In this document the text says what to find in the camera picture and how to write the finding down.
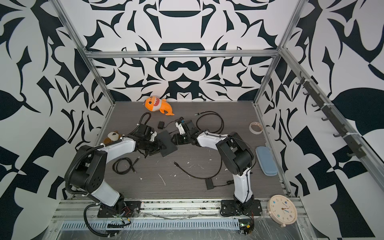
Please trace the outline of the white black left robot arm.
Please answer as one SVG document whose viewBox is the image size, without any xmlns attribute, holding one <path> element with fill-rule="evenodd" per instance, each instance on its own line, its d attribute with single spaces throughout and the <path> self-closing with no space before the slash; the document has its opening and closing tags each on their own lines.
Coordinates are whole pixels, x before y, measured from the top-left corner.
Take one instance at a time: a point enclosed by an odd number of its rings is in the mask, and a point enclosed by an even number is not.
<svg viewBox="0 0 384 240">
<path fill-rule="evenodd" d="M 166 150 L 166 143 L 151 127 L 138 125 L 131 134 L 98 146 L 80 147 L 65 175 L 65 188 L 69 194 L 84 195 L 108 207 L 115 207 L 124 199 L 105 181 L 107 163 L 125 154 L 143 152 L 152 156 Z"/>
</svg>

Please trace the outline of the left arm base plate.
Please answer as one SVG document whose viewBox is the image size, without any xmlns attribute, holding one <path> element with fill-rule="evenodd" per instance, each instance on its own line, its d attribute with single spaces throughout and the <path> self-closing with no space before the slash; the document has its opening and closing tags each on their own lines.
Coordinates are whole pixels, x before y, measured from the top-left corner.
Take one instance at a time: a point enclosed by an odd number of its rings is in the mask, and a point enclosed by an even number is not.
<svg viewBox="0 0 384 240">
<path fill-rule="evenodd" d="M 130 218 L 134 214 L 140 212 L 141 204 L 141 201 L 118 201 L 112 207 L 101 204 L 97 217 L 112 218 L 116 215 L 120 215 L 124 218 Z"/>
</svg>

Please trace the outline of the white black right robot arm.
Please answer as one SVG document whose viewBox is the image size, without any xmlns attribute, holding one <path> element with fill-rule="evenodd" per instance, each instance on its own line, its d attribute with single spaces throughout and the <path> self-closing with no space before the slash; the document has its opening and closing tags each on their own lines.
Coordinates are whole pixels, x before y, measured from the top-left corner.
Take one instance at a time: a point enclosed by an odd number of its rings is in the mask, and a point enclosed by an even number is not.
<svg viewBox="0 0 384 240">
<path fill-rule="evenodd" d="M 255 154 L 247 143 L 236 132 L 220 135 L 199 130 L 191 120 L 179 120 L 175 125 L 179 133 L 172 137 L 173 143 L 217 150 L 224 165 L 233 175 L 234 199 L 241 204 L 248 202 L 253 196 L 250 177 Z"/>
</svg>

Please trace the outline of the black power adapter with cord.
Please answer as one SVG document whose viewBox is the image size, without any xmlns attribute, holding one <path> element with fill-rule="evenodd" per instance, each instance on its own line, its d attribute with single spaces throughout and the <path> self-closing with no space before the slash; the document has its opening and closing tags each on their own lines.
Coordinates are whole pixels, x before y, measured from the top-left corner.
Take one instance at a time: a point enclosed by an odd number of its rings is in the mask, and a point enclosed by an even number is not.
<svg viewBox="0 0 384 240">
<path fill-rule="evenodd" d="M 159 121 L 158 129 L 159 130 L 165 130 L 169 134 L 173 134 L 173 133 L 179 132 L 179 125 L 184 123 L 184 122 L 185 122 L 185 119 L 183 117 L 180 117 L 179 119 L 173 120 L 173 121 L 169 122 L 168 124 L 166 124 L 163 121 Z M 172 124 L 174 124 L 175 129 L 174 130 L 167 130 L 167 127 L 169 125 L 172 125 Z"/>
</svg>

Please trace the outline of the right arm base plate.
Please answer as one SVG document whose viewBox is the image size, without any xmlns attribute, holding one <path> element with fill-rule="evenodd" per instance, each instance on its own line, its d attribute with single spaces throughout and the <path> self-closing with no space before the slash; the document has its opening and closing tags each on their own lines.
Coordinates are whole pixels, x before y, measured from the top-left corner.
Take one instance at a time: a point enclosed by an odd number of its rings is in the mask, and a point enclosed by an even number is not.
<svg viewBox="0 0 384 240">
<path fill-rule="evenodd" d="M 237 200 L 222 200 L 220 214 L 223 217 L 232 216 L 260 216 L 262 212 L 260 200 L 249 199 L 244 204 Z"/>
</svg>

